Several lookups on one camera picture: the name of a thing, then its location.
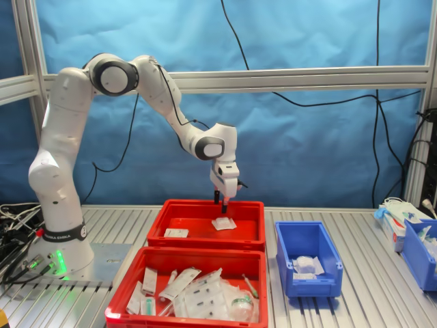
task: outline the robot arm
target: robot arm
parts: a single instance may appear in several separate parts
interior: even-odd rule
[[[45,223],[42,240],[30,247],[29,258],[43,255],[53,261],[55,268],[48,275],[78,271],[94,257],[72,172],[93,97],[98,92],[119,96],[132,90],[165,117],[185,151],[198,159],[212,160],[214,200],[218,203],[220,192],[223,194],[223,213],[242,185],[235,163],[236,128],[217,123],[202,131],[191,125],[179,108],[180,90],[153,57],[140,56],[127,62],[99,54],[82,69],[64,68],[52,85],[40,149],[29,168],[29,184],[41,203]]]

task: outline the medical package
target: medical package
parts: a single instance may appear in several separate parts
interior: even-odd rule
[[[404,221],[394,218],[384,205],[380,205],[373,216],[380,223],[382,230],[391,243],[392,249],[401,252],[404,248],[406,233]]]

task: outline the red crate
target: red crate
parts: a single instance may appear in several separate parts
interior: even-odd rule
[[[141,248],[121,284],[115,292],[108,308],[104,312],[108,328],[173,328],[173,327],[248,327],[267,328],[268,301],[266,286],[266,259],[260,251],[236,251],[222,249],[189,249],[172,247],[143,247]],[[130,296],[137,281],[142,282],[145,267],[158,271],[156,284],[156,314],[159,314],[168,301],[161,303],[158,294],[165,288],[172,270],[178,273],[188,267],[202,270],[198,277],[212,271],[223,269],[221,277],[240,289],[248,290],[241,276],[244,273],[251,281],[259,295],[259,323],[239,323],[236,321],[201,320],[191,318],[175,318],[164,316],[140,316],[126,312]]]
[[[233,230],[217,231],[212,220],[232,218]],[[167,228],[188,229],[187,238],[164,237]],[[147,235],[150,246],[263,251],[264,205],[261,202],[229,202],[227,213],[210,200],[167,200]]]

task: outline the blue plastic bin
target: blue plastic bin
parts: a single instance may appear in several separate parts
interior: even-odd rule
[[[436,261],[428,253],[417,234],[427,226],[431,226],[428,234],[437,237],[437,221],[422,220],[423,223],[411,224],[405,220],[406,233],[402,256],[417,284],[422,290],[437,290]]]
[[[322,222],[276,222],[276,259],[282,288],[288,297],[337,297],[341,294],[343,264]],[[317,256],[325,271],[317,279],[293,279],[299,256]]]

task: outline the metal table surface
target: metal table surface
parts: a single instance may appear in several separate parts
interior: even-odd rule
[[[11,327],[104,327],[104,309],[146,235],[160,206],[84,206],[94,243],[133,244],[114,288],[61,286],[43,281],[17,286],[0,299]],[[275,259],[275,221],[323,221],[341,259],[340,297],[289,300],[281,289]],[[269,328],[437,327],[437,293],[417,286],[402,257],[391,251],[371,210],[266,208]]]

